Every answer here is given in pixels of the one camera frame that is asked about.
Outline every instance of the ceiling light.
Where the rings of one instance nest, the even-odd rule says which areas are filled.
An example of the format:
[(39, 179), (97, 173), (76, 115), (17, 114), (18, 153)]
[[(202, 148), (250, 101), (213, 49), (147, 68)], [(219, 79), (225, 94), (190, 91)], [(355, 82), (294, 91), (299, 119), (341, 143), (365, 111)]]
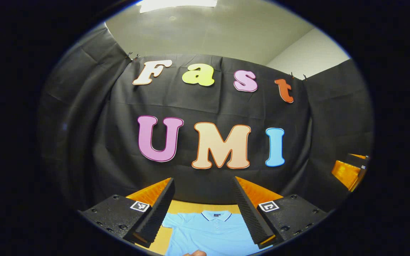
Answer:
[(137, 3), (140, 13), (176, 6), (215, 7), (217, 0), (142, 0)]

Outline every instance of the letter u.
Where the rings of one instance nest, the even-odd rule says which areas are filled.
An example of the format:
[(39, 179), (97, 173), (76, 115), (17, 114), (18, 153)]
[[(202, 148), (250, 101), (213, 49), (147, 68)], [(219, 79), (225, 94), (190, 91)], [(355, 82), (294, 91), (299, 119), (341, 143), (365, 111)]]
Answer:
[(163, 151), (153, 149), (151, 139), (153, 137), (153, 127), (158, 123), (158, 119), (153, 116), (140, 116), (137, 119), (140, 124), (138, 132), (138, 148), (142, 155), (156, 162), (168, 162), (176, 154), (178, 141), (178, 131), (183, 126), (184, 121), (179, 118), (165, 118), (163, 123), (167, 127), (165, 148)]

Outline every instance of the yellow letter a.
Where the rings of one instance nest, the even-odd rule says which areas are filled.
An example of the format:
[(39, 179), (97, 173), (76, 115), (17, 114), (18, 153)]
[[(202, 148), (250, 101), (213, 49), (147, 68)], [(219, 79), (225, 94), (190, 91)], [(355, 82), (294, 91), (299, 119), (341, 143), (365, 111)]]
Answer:
[(202, 86), (210, 86), (215, 80), (213, 80), (213, 67), (207, 64), (192, 64), (188, 67), (186, 73), (183, 74), (183, 81), (185, 83), (197, 84)]

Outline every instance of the table surface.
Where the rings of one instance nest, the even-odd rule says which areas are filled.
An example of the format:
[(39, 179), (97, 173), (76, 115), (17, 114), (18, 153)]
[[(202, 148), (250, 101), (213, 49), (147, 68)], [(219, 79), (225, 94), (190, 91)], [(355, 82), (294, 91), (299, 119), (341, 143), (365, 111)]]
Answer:
[[(178, 214), (178, 213), (201, 213), (204, 210), (210, 210), (210, 211), (223, 211), (227, 210), (233, 214), (241, 214), (240, 210), (238, 208), (238, 205), (236, 204), (195, 204), (195, 203), (188, 203), (188, 202), (182, 202), (182, 201), (177, 201), (177, 200), (172, 200), (170, 203), (169, 210), (167, 211), (168, 213), (171, 214)], [(151, 244), (150, 248), (146, 248), (144, 246), (141, 246), (139, 244), (136, 244), (137, 246), (143, 247), (147, 250), (156, 252), (158, 254), (165, 255), (167, 248), (169, 247), (169, 242), (170, 242), (170, 237), (172, 235), (172, 229), (171, 228), (164, 228), (161, 226), (159, 228), (158, 234), (156, 235), (156, 238), (154, 242)]]

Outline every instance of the ceiling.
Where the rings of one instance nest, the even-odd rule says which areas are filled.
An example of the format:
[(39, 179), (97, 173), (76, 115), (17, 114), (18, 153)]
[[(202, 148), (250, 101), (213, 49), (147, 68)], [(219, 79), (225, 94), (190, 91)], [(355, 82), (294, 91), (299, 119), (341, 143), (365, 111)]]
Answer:
[(263, 0), (218, 0), (140, 13), (126, 8), (106, 21), (125, 52), (141, 56), (210, 54), (267, 65), (314, 26)]

